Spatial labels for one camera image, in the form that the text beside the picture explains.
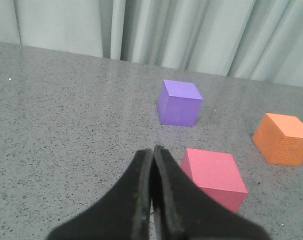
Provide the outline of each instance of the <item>orange cube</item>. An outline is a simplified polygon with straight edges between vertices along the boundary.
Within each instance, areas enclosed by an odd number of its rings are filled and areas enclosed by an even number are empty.
[[[303,123],[296,116],[266,113],[252,140],[269,164],[303,163]]]

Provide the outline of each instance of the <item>foam block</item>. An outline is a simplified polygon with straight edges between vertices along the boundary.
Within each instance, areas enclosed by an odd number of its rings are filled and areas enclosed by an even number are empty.
[[[303,123],[296,116],[266,113],[252,140],[270,164],[303,163]]]
[[[190,82],[164,80],[157,110],[162,124],[192,127],[203,98]]]
[[[208,196],[236,213],[248,191],[233,155],[187,148],[181,169]]]

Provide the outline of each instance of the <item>gray countertop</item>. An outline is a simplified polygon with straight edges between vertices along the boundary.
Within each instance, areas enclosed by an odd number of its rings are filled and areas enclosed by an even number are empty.
[[[194,127],[160,124],[163,79],[198,87]],[[239,214],[303,240],[303,165],[267,164],[251,140],[266,112],[303,121],[303,88],[0,42],[0,240],[44,239],[155,144],[178,163],[185,148],[232,153],[249,191]]]

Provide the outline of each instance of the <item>pink cube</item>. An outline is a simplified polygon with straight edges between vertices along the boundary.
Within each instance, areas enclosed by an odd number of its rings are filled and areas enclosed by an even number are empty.
[[[236,213],[248,191],[233,155],[187,148],[181,169],[208,196]]]

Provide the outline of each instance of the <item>white curtain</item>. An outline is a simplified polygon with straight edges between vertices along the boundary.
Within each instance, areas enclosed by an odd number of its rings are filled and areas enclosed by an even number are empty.
[[[0,41],[303,87],[303,0],[0,0]]]

